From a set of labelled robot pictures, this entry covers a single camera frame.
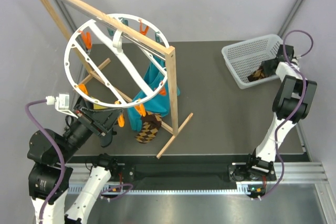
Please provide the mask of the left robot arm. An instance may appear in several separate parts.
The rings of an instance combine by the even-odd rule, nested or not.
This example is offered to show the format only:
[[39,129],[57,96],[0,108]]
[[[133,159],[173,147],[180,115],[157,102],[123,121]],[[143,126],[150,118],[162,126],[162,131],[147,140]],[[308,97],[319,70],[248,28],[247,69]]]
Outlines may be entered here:
[[109,180],[120,176],[117,160],[100,154],[92,162],[89,177],[72,206],[65,210],[73,168],[66,164],[93,134],[104,147],[112,142],[113,130],[122,109],[94,110],[80,105],[63,135],[46,129],[37,122],[29,106],[27,115],[38,131],[29,140],[28,159],[34,166],[28,176],[29,196],[35,211],[36,223],[87,223],[89,215]]

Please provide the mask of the white plastic basket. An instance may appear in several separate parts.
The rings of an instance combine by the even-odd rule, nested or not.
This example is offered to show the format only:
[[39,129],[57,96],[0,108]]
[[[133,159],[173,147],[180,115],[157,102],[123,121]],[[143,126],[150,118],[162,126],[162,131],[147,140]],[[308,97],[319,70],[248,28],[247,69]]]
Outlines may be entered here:
[[264,35],[222,48],[226,66],[240,89],[278,79],[277,75],[250,82],[248,76],[265,60],[274,59],[283,40],[275,34]]

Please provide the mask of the white round clip hanger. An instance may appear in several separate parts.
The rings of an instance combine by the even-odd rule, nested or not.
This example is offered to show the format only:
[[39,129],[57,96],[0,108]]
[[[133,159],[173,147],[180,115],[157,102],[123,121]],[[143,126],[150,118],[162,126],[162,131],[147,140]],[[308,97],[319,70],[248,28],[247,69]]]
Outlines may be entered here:
[[[122,65],[126,68],[127,72],[130,74],[134,82],[139,86],[139,88],[144,92],[145,97],[135,99],[134,101],[127,102],[121,93],[111,84],[111,82],[105,77],[105,75],[101,72],[101,70],[96,66],[96,64],[91,60],[88,53],[82,49],[82,47],[77,43],[76,39],[81,35],[81,31],[89,28],[95,34],[95,36],[103,42],[119,59]],[[133,41],[141,51],[147,56],[147,58],[155,65],[158,71],[163,75],[163,80],[159,82],[156,87],[151,88],[144,79],[140,76],[132,62],[126,56],[122,49],[122,37],[127,38],[128,40]],[[94,73],[98,75],[98,77],[102,80],[102,83],[116,96],[117,103],[104,103],[99,101],[96,98],[93,98],[89,95],[85,95],[78,87],[77,83],[72,78],[70,72],[70,61],[69,55],[72,49],[79,50],[80,54],[83,56],[86,63],[88,63],[93,69]],[[131,108],[135,107],[138,104],[142,104],[152,100],[156,95],[159,94],[159,91],[162,87],[165,87],[167,82],[167,70],[165,67],[162,67],[156,60],[156,58],[160,58],[165,60],[162,56],[160,56],[157,52],[154,52],[152,48],[146,49],[144,46],[140,45],[140,41],[135,38],[134,35],[129,36],[125,32],[123,32],[120,28],[116,28],[113,34],[113,38],[110,39],[107,37],[96,25],[96,21],[91,19],[85,22],[81,27],[79,27],[73,35],[70,37],[64,55],[64,69],[69,83],[74,87],[74,90],[84,99],[88,100],[93,104],[97,104],[99,106],[103,106],[106,108]]]

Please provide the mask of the brown argyle sock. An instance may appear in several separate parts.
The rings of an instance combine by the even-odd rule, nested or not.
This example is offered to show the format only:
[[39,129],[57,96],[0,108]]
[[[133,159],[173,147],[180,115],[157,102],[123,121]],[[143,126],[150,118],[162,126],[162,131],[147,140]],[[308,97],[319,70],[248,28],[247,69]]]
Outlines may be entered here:
[[146,111],[146,115],[141,116],[141,123],[141,130],[135,138],[139,143],[146,144],[155,139],[162,127],[162,116],[159,113]]
[[254,82],[254,81],[258,81],[258,80],[264,79],[264,78],[265,78],[264,70],[263,70],[262,67],[260,67],[259,69],[257,69],[256,71],[254,71],[252,74],[250,74],[247,77],[247,80],[249,82]]

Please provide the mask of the orange clothespin top left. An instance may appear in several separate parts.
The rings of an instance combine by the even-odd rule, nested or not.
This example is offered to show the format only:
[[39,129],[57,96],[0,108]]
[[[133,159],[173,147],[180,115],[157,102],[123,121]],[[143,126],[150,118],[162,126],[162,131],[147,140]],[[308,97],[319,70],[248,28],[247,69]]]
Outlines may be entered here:
[[80,33],[86,49],[91,50],[92,48],[91,34],[88,31],[87,32],[81,31]]

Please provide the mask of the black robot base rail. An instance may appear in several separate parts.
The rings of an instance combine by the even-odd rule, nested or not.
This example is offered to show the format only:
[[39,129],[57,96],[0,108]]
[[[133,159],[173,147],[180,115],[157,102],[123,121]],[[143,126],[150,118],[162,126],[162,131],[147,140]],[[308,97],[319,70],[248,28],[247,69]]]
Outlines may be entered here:
[[113,182],[135,190],[232,189],[236,182],[271,182],[274,167],[251,155],[112,156]]

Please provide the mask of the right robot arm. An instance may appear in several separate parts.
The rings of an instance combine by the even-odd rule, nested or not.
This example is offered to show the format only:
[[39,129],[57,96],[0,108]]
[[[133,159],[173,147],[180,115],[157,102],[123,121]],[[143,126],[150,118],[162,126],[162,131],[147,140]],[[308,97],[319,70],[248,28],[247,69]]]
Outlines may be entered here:
[[294,57],[294,48],[280,45],[273,59],[263,61],[259,69],[248,77],[249,81],[276,75],[281,81],[272,104],[274,117],[263,141],[250,155],[245,174],[252,180],[273,172],[279,147],[287,134],[307,117],[317,89],[317,83],[303,77]]

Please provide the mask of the orange clothespin top right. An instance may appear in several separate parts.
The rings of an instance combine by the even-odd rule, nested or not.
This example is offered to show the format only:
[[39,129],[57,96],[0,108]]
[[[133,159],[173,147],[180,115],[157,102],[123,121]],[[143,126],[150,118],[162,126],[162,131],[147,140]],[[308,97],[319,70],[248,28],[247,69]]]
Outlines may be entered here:
[[139,32],[140,32],[142,35],[146,36],[147,33],[148,33],[148,31],[149,31],[149,26],[146,25],[146,27],[143,27],[143,24],[144,24],[144,23],[143,23],[142,19],[139,19],[139,24],[140,24]]

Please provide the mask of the black and yellow sock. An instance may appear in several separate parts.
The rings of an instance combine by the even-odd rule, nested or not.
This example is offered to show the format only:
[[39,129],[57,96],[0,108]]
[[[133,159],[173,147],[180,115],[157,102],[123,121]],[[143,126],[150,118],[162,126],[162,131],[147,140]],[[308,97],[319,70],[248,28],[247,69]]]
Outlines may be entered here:
[[[84,107],[84,108],[93,109],[93,110],[100,110],[100,109],[95,109],[92,103],[86,101],[82,97],[77,99],[73,109],[77,109],[79,107]],[[63,137],[66,138],[68,143],[72,145],[78,145],[79,147],[81,147],[89,139],[89,137],[93,135],[94,133],[92,133],[91,131],[87,131],[85,129],[81,129],[80,127],[73,128],[75,121],[76,121],[76,118],[72,118],[70,122],[67,122],[67,129],[65,130]],[[100,146],[103,148],[108,147],[113,140],[113,136],[111,135],[107,135],[105,137],[98,137],[98,138],[100,141]]]

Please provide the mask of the orange clothespin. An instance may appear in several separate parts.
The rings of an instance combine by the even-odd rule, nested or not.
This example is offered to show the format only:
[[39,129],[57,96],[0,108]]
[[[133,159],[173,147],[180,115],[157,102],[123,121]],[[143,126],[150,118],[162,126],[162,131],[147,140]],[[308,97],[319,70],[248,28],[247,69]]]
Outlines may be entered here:
[[88,31],[87,32],[81,31],[80,33],[86,49],[91,50],[92,48],[91,34]]
[[78,88],[79,88],[85,95],[89,95],[89,92],[88,92],[86,86],[85,86],[83,83],[77,85],[77,87],[78,87]]
[[139,19],[139,24],[140,24],[139,32],[140,32],[142,35],[146,36],[147,33],[148,33],[148,31],[149,31],[149,26],[146,25],[146,27],[143,27],[143,24],[144,24],[144,23],[143,23],[142,19]]
[[123,115],[123,111],[120,113],[118,119],[117,119],[117,123],[119,127],[124,127],[125,125],[125,120],[124,120],[124,115]]
[[138,104],[134,108],[141,116],[146,116],[146,110],[143,104]]
[[159,94],[162,95],[162,96],[166,96],[167,95],[166,88],[162,87],[159,91]]

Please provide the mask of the orange clothespin front left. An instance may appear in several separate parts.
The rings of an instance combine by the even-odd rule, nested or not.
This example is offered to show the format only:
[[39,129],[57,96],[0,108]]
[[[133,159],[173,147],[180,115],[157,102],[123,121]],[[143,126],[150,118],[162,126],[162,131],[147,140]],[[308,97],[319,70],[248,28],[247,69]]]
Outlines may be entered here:
[[123,111],[120,113],[118,119],[117,119],[117,123],[119,127],[124,127],[125,125],[125,120],[124,120],[124,115],[123,115]]

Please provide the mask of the wooden drying rack frame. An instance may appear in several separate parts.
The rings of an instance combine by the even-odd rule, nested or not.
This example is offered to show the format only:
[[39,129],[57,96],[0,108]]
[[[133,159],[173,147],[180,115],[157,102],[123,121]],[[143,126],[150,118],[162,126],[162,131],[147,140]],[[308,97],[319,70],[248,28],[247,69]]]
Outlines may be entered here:
[[[55,10],[52,8],[50,2],[48,0],[40,0],[44,7],[48,10],[50,16],[59,27],[61,32],[63,33],[64,37],[69,41],[70,35],[65,28],[64,24],[60,21],[59,16],[56,14]],[[63,0],[68,5],[72,6],[73,8],[77,9],[78,11],[82,12],[86,16],[90,17],[90,20],[93,19],[96,21],[96,25],[100,30],[110,39],[113,38],[113,34],[116,28],[120,28],[123,32],[127,35],[132,36],[134,35],[136,39],[140,41],[140,45],[144,46],[146,49],[152,48],[154,52],[157,52],[160,56],[162,56],[165,60],[160,58],[156,58],[157,62],[162,66],[165,67],[167,70],[167,82],[165,86],[168,86],[168,94],[170,98],[170,114],[172,125],[169,126],[168,124],[164,123],[163,127],[171,133],[171,138],[167,141],[164,147],[159,151],[157,154],[157,158],[161,158],[162,155],[166,152],[168,147],[173,143],[175,138],[179,135],[180,131],[184,128],[184,126],[189,122],[192,118],[193,114],[189,114],[189,116],[185,119],[182,124],[178,123],[178,101],[177,101],[177,76],[176,76],[176,59],[175,59],[175,48],[170,46],[167,42],[167,39],[163,35],[163,33],[152,23],[149,21],[140,18],[138,16],[129,15],[129,14],[105,14],[104,12],[90,6],[89,4],[81,1],[81,0]],[[125,25],[122,22],[122,19],[131,19],[135,20],[139,23],[139,19],[142,19],[145,25],[148,25],[155,33],[162,39],[162,43],[158,43],[151,38],[142,35],[139,31],[134,30],[133,28]],[[79,50],[78,56],[82,60],[83,64],[88,64],[85,62],[83,56],[80,54]],[[102,83],[102,80],[98,77],[96,73],[94,73],[94,69],[89,66],[90,74],[96,78],[98,81]],[[124,99],[127,102],[130,102],[131,99],[118,90]]]

